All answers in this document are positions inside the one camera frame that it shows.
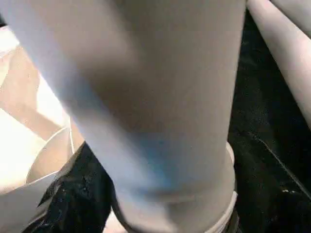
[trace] white cylinder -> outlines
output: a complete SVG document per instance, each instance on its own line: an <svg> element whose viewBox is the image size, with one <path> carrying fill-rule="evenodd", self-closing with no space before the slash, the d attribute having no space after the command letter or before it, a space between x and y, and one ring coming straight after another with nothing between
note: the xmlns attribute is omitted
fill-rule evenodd
<svg viewBox="0 0 311 233"><path fill-rule="evenodd" d="M311 1L271 0L271 2L311 38Z"/></svg>
<svg viewBox="0 0 311 233"><path fill-rule="evenodd" d="M268 0L247 7L311 128L311 39Z"/></svg>
<svg viewBox="0 0 311 233"><path fill-rule="evenodd" d="M129 225L189 233L219 223L235 181L225 150L244 0L0 9L111 176Z"/></svg>

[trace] pvc pipe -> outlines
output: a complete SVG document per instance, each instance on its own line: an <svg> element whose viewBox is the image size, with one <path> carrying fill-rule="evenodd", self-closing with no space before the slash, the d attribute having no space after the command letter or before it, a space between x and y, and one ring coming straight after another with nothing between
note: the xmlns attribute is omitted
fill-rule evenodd
<svg viewBox="0 0 311 233"><path fill-rule="evenodd" d="M247 7L311 128L311 39L268 0Z"/></svg>
<svg viewBox="0 0 311 233"><path fill-rule="evenodd" d="M311 1L271 0L271 2L311 38Z"/></svg>
<svg viewBox="0 0 311 233"><path fill-rule="evenodd" d="M203 232L226 156L243 0L1 0L0 10L147 232Z"/></svg>

